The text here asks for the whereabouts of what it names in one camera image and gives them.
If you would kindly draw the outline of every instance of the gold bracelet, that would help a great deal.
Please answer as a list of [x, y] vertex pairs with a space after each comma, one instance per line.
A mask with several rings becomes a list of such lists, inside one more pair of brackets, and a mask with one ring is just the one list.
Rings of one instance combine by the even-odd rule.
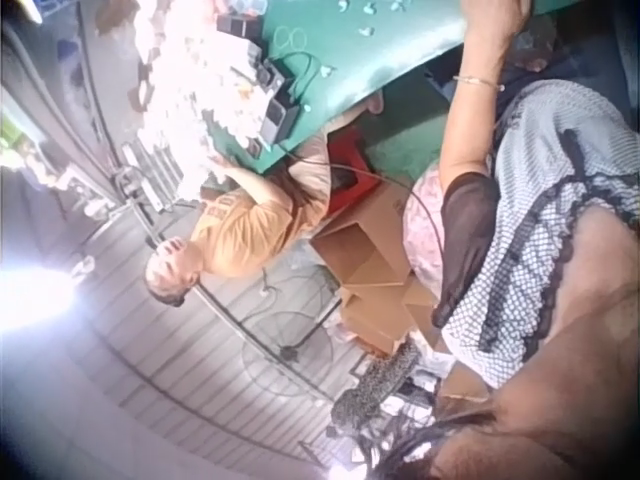
[[485, 85], [487, 87], [495, 88], [499, 92], [504, 92], [504, 85], [491, 83], [486, 80], [477, 77], [460, 77], [458, 75], [454, 76], [453, 79], [456, 82], [468, 83], [471, 85]]

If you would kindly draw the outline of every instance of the hand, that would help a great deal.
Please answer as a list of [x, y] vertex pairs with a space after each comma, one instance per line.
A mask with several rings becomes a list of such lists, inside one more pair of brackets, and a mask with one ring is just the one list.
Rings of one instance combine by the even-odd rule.
[[211, 162], [209, 163], [209, 168], [211, 168], [219, 182], [223, 182], [229, 176], [229, 171], [233, 167], [233, 164], [222, 155], [211, 157]]
[[467, 35], [507, 47], [531, 14], [532, 0], [460, 0]]

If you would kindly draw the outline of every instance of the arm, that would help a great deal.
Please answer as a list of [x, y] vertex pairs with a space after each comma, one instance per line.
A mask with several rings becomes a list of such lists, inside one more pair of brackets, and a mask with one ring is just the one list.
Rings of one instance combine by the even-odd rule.
[[[460, 76], [498, 85], [511, 41], [531, 11], [531, 0], [461, 0], [460, 4], [467, 20]], [[490, 85], [458, 83], [440, 157], [445, 194], [463, 173], [487, 175], [497, 93]]]
[[[497, 85], [506, 50], [498, 44], [488, 45], [468, 32], [460, 76], [472, 76]], [[459, 82], [456, 86], [440, 156], [443, 192], [463, 173], [488, 174], [486, 157], [493, 140], [497, 93], [485, 85]]]
[[231, 165], [223, 158], [213, 160], [212, 168], [232, 178], [258, 204], [275, 204], [291, 211], [293, 201], [284, 190], [257, 173]]

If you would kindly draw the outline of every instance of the green table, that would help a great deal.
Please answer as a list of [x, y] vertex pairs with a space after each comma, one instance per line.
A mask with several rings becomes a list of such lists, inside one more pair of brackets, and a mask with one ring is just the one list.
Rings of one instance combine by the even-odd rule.
[[[538, 0], [536, 13], [567, 7], [579, 0]], [[404, 11], [392, 11], [393, 0], [374, 2], [376, 13], [364, 12], [366, 0], [350, 0], [340, 12], [338, 0], [270, 0], [264, 38], [269, 57], [284, 63], [298, 81], [302, 111], [282, 147], [252, 159], [233, 139], [216, 132], [216, 146], [258, 173], [318, 131], [328, 120], [412, 68], [460, 44], [465, 23], [458, 0], [404, 0]], [[371, 36], [360, 29], [373, 29]], [[311, 54], [334, 69], [328, 77], [308, 68]]]

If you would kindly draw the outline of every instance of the short hair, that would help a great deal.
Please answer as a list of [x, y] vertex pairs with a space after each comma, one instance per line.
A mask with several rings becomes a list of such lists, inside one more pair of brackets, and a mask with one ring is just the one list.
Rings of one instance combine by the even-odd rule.
[[145, 265], [144, 272], [142, 273], [142, 281], [144, 282], [144, 286], [147, 288], [147, 291], [149, 292], [151, 297], [154, 300], [164, 305], [168, 305], [169, 307], [174, 307], [174, 308], [181, 307], [182, 304], [184, 303], [184, 298], [186, 297], [187, 293], [189, 293], [189, 290], [191, 289], [187, 288], [180, 293], [166, 293], [166, 294], [158, 293], [153, 287], [153, 285], [149, 282], [149, 279], [147, 278], [147, 266], [148, 264]]

